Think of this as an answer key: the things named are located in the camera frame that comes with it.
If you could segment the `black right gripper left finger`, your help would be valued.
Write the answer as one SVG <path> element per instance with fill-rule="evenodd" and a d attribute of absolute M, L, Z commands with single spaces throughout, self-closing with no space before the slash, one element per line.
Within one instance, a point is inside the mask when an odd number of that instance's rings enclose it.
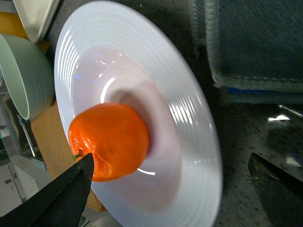
<path fill-rule="evenodd" d="M 94 171 L 87 154 L 29 200 L 0 218 L 2 227 L 77 227 Z"/>

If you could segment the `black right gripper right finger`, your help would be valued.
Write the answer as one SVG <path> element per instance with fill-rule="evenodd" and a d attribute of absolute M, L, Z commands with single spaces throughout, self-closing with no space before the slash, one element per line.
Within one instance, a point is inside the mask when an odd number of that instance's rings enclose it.
<path fill-rule="evenodd" d="M 255 192 L 274 227 L 303 225 L 303 183 L 252 153 L 248 162 Z"/>

